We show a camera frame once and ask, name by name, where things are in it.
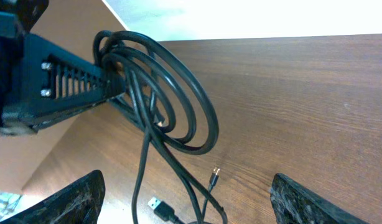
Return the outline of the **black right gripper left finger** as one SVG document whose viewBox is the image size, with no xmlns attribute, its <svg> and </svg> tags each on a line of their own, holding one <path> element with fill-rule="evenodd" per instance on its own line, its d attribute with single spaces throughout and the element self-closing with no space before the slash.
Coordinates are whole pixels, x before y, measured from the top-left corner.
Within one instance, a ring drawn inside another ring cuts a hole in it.
<svg viewBox="0 0 382 224">
<path fill-rule="evenodd" d="M 0 224 L 96 224 L 105 193 L 102 172 L 93 170 Z"/>
</svg>

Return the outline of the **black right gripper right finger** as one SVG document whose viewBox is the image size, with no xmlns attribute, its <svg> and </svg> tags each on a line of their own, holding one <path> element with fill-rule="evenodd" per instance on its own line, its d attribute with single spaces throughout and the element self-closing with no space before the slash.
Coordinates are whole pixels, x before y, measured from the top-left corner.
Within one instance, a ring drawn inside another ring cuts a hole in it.
<svg viewBox="0 0 382 224">
<path fill-rule="evenodd" d="M 364 224 L 282 173 L 271 184 L 270 201 L 278 224 Z"/>
</svg>

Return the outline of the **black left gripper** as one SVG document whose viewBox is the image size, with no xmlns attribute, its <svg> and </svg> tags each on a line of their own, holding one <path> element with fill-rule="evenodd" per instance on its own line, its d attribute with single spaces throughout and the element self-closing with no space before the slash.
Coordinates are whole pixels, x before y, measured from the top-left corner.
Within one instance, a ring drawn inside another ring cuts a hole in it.
<svg viewBox="0 0 382 224">
<path fill-rule="evenodd" d="M 19 120 L 44 129 L 120 95 L 124 81 L 30 30 L 49 0 L 0 0 L 0 135 L 33 134 L 4 119 L 14 69 L 21 61 Z"/>
</svg>

